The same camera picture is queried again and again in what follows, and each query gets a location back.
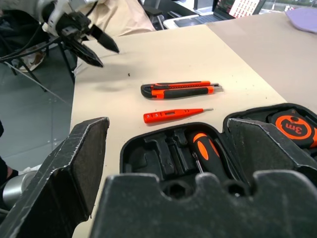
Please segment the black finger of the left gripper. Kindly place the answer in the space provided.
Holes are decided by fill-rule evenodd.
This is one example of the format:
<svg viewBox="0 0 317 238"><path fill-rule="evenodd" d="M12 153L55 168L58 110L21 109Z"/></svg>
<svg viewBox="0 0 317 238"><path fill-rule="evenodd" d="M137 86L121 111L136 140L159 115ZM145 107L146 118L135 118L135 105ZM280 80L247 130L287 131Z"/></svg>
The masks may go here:
<svg viewBox="0 0 317 238"><path fill-rule="evenodd" d="M90 36L95 38L97 40L97 42L99 44L101 44L104 48L106 48L112 52L115 52L115 53L120 52L114 39L111 36L109 36L108 34L106 34L103 30L101 30L95 24L92 25L92 27L90 28L89 34L90 34Z"/></svg>
<svg viewBox="0 0 317 238"><path fill-rule="evenodd" d="M83 60L89 65L96 67L103 67L104 64L99 57L87 46L77 41L65 41L65 46L78 58Z"/></svg>

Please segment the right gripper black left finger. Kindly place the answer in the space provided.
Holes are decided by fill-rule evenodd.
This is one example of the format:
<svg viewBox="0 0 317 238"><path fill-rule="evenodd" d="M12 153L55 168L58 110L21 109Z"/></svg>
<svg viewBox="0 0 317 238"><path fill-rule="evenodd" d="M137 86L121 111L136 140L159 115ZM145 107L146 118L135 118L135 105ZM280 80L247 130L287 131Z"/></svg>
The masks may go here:
<svg viewBox="0 0 317 238"><path fill-rule="evenodd" d="M15 197L0 223L0 238L72 238L94 208L108 127L106 117L74 126Z"/></svg>

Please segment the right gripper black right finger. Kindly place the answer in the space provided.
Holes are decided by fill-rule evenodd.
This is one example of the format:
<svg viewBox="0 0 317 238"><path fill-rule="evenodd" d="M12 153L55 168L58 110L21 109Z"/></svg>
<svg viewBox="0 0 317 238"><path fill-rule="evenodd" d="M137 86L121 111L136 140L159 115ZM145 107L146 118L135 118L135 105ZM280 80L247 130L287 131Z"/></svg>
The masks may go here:
<svg viewBox="0 0 317 238"><path fill-rule="evenodd" d="M317 161L270 123L229 118L229 138L247 183L259 171L287 170L305 175L317 186Z"/></svg>

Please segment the orange black utility knife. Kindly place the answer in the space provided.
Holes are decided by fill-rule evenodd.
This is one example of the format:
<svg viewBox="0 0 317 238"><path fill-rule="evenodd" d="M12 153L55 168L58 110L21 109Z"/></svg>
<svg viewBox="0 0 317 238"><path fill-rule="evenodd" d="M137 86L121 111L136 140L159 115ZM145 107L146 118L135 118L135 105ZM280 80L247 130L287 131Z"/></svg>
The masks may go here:
<svg viewBox="0 0 317 238"><path fill-rule="evenodd" d="M148 99L167 100L222 92L223 87L209 81L144 84L141 94Z"/></svg>

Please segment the orange voltage tester pen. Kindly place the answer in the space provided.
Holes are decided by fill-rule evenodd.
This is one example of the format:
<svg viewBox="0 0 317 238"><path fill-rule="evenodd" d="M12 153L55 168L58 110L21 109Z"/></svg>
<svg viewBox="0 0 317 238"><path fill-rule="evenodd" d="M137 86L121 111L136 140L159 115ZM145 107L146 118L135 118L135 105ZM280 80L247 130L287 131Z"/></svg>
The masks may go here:
<svg viewBox="0 0 317 238"><path fill-rule="evenodd" d="M201 114L203 112L213 111L213 108L209 109L174 109L160 112L147 113L143 115L145 124L159 123L164 121L179 120L188 118L194 115Z"/></svg>

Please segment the black plastic tool case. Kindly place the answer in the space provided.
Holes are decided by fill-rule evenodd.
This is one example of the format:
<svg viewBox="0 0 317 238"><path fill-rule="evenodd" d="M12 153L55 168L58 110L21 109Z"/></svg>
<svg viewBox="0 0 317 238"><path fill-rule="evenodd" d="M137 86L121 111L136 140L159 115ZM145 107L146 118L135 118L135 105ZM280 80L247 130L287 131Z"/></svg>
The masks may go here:
<svg viewBox="0 0 317 238"><path fill-rule="evenodd" d="M295 109L300 115L308 117L317 126L317 114L301 105L283 103L267 107L252 108L229 114L223 121L222 131L203 122L181 124L142 134L130 139L120 152L121 173L147 173L158 177L164 190L170 191L172 184L180 184L180 191L189 193L193 189L196 174L203 170L194 158L188 144L188 134L202 131L213 139L218 138L230 157L232 167L241 179L227 180L236 183L247 183L238 165L233 143L229 138L227 121L229 118L250 119L266 122L267 117L276 112ZM317 147L302 149L317 161Z"/></svg>

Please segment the black metal stand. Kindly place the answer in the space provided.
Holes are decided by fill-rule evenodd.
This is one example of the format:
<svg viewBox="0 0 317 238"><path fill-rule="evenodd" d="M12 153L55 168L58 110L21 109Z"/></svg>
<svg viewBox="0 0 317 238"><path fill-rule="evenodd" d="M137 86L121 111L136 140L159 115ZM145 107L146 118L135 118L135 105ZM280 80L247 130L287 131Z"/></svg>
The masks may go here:
<svg viewBox="0 0 317 238"><path fill-rule="evenodd" d="M36 47L34 50L32 51L29 51L26 53L26 55L22 54L21 57L19 57L19 53L18 51L13 51L13 49L10 47L10 45L7 43L7 41L5 40L5 38L3 38L1 35L0 35L0 43L2 44L3 46L3 50L5 52L10 52L10 53L13 53L13 56L12 56L12 59L3 59L3 60L0 60L1 63L4 63L4 64L7 64L7 66L9 68L12 69L12 72L14 75L16 75L16 72L20 72L21 74L23 74L24 76L28 77L29 79L33 80L36 84L38 84L42 90L44 92L48 92L48 89L40 82L40 80L33 74L33 72L30 70L30 67L28 67L28 65L25 63L25 61L22 59L23 57L26 57L28 55L32 55L32 54L35 54L37 52L43 52L42 49L45 49L45 53L46 55L48 56L49 55L49 48L50 48L50 45L53 45L53 44L57 44L58 45L58 48L60 50L60 53L62 55L62 58L64 60L64 63L66 65L66 68L70 74L70 77L71 77L71 80L73 82L73 84L75 83L75 77L74 77L74 74L73 74L73 71L70 67L70 63L67 59L67 56L65 54L65 48L63 47L63 44L61 42L61 40L59 40L58 38L55 38L53 39L52 41L50 41L49 39L47 39L45 41L45 43L40 43L40 47ZM13 64L9 63L10 61L12 60L15 60L17 59L18 62L24 67L24 69L26 70L26 72L28 73L25 74L25 72L21 71L20 69L18 69L17 67L14 67Z"/></svg>

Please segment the beige fabric cover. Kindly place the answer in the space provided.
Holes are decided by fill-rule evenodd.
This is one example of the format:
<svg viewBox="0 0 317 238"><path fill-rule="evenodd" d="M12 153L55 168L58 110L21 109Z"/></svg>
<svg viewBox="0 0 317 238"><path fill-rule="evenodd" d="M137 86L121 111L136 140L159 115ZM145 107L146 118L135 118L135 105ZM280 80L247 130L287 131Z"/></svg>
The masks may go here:
<svg viewBox="0 0 317 238"><path fill-rule="evenodd" d="M111 37L155 31L138 0L98 0L88 18Z"/></svg>

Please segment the orange black tape measure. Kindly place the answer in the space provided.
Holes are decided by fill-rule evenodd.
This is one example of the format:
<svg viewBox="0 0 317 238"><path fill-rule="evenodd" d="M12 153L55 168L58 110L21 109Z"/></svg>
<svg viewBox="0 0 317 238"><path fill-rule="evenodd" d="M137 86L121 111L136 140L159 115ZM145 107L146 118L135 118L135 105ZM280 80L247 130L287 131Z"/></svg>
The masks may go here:
<svg viewBox="0 0 317 238"><path fill-rule="evenodd" d="M276 112L267 117L285 136L302 149L317 147L317 126L295 109Z"/></svg>

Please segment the silver robot body cylinder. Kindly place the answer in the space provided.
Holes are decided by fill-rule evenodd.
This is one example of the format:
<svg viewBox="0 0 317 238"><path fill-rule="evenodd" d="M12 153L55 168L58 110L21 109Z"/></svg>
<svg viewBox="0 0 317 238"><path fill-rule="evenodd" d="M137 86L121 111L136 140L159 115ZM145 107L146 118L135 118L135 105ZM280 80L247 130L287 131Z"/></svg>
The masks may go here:
<svg viewBox="0 0 317 238"><path fill-rule="evenodd" d="M4 206L10 210L17 200L20 198L22 193L25 191L31 180L35 176L36 171L30 171L22 175L18 175L10 179L2 189L1 198Z"/></svg>

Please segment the black office chair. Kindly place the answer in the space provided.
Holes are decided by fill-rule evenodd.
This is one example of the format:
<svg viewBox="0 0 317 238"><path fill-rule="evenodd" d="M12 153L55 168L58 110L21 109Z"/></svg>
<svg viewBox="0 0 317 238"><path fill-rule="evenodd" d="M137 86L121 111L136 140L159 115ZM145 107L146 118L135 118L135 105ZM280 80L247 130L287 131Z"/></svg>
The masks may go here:
<svg viewBox="0 0 317 238"><path fill-rule="evenodd" d="M159 10L159 4L161 0L142 0L143 9L145 10L150 22L156 30L164 30L162 23L163 12Z"/></svg>

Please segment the orange black screwdriver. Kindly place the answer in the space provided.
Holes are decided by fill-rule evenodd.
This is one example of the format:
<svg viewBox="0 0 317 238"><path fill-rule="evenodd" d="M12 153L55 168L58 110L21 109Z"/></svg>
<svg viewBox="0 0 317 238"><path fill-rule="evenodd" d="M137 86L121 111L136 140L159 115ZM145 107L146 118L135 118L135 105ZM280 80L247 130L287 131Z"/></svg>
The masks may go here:
<svg viewBox="0 0 317 238"><path fill-rule="evenodd" d="M193 131L188 134L188 144L194 158L205 172L214 174L221 182L241 180L218 138L213 139L202 131Z"/></svg>

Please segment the open laptop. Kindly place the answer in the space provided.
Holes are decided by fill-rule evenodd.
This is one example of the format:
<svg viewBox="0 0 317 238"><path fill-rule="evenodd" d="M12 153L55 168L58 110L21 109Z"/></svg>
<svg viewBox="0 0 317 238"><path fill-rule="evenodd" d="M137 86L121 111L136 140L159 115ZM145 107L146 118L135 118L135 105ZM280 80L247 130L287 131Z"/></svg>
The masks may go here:
<svg viewBox="0 0 317 238"><path fill-rule="evenodd" d="M228 13L216 9L218 1L219 0L177 0L176 3L192 10L195 14L165 20L163 26L166 29L175 29L233 19L234 17Z"/></svg>

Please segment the purple cloth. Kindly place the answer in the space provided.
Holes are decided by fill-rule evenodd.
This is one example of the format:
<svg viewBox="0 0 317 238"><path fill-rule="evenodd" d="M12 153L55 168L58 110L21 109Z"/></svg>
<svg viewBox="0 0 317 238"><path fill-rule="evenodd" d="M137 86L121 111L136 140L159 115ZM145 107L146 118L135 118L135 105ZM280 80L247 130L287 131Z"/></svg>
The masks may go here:
<svg viewBox="0 0 317 238"><path fill-rule="evenodd" d="M317 8L302 7L285 12L298 30L317 34Z"/></svg>

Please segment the red white printed chart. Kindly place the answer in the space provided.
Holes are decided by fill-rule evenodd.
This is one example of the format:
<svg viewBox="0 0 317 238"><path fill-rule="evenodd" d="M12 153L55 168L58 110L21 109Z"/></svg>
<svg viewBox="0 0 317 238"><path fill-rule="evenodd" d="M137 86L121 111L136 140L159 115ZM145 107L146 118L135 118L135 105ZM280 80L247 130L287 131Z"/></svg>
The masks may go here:
<svg viewBox="0 0 317 238"><path fill-rule="evenodd" d="M235 0L230 8L229 15L234 18L253 15L260 0Z"/></svg>

